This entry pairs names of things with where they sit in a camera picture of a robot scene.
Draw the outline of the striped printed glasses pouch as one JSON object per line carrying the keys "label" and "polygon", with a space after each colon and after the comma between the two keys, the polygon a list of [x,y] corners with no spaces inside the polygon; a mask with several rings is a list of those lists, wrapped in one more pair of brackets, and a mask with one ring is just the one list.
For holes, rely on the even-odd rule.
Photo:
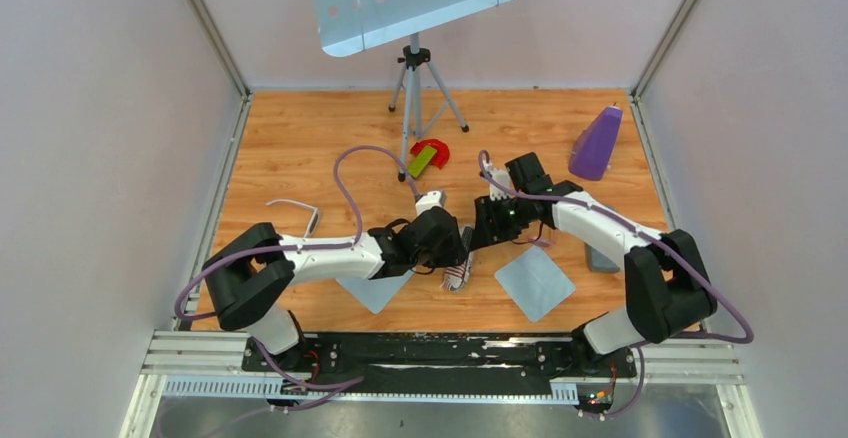
{"label": "striped printed glasses pouch", "polygon": [[469,281],[473,265],[474,252],[470,250],[471,239],[474,228],[465,225],[461,230],[461,241],[468,253],[465,260],[459,265],[448,267],[444,270],[441,289],[448,292],[461,291]]}

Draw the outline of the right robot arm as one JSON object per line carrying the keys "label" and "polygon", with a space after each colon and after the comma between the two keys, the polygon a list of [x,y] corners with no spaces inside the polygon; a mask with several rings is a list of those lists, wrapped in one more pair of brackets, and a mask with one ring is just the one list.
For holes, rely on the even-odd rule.
{"label": "right robot arm", "polygon": [[509,242],[540,222],[578,238],[624,273],[624,305],[572,333],[571,361],[580,373],[596,375],[609,365],[612,353],[661,343],[717,311],[718,299],[688,232],[643,226],[571,181],[553,182],[534,153],[499,169],[482,150],[478,166],[490,189],[474,202],[471,250]]}

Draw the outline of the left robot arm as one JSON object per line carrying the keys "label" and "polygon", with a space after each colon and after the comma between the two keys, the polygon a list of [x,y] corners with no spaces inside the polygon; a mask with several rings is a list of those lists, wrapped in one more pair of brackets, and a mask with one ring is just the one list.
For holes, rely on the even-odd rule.
{"label": "left robot arm", "polygon": [[304,363],[307,347],[292,313],[276,305],[288,287],[324,279],[400,277],[417,266],[457,266],[467,257],[457,219],[436,206],[413,220],[398,219],[345,238],[282,235],[261,222],[209,258],[202,275],[219,327],[247,332],[279,369],[293,371]]}

